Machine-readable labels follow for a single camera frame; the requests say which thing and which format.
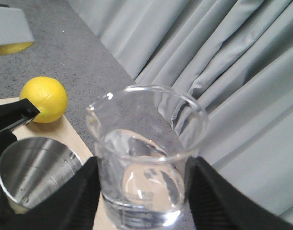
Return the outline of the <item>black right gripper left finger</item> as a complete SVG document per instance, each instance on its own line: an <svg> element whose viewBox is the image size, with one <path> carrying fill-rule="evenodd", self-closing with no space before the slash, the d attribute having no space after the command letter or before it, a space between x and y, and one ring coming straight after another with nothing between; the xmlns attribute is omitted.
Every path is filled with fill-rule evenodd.
<svg viewBox="0 0 293 230"><path fill-rule="evenodd" d="M1 194L0 230L91 230L100 197L96 157L59 190L25 214L14 214Z"/></svg>

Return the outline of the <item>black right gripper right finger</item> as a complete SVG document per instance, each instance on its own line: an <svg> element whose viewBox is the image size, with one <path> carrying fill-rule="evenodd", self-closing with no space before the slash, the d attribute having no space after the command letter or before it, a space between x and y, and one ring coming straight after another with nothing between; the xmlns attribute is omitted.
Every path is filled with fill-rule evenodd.
<svg viewBox="0 0 293 230"><path fill-rule="evenodd" d="M198 230L293 230L250 200L216 172L202 157L189 157L188 202Z"/></svg>

